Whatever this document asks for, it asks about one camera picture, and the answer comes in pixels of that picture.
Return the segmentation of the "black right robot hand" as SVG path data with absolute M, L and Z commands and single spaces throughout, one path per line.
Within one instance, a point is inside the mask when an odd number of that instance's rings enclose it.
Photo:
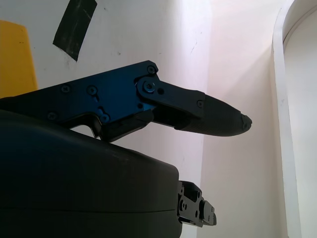
M 178 238 L 183 224 L 216 225 L 175 166 L 113 142 L 151 122 L 226 137 L 252 120 L 157 72 L 144 61 L 1 99 L 1 237 Z

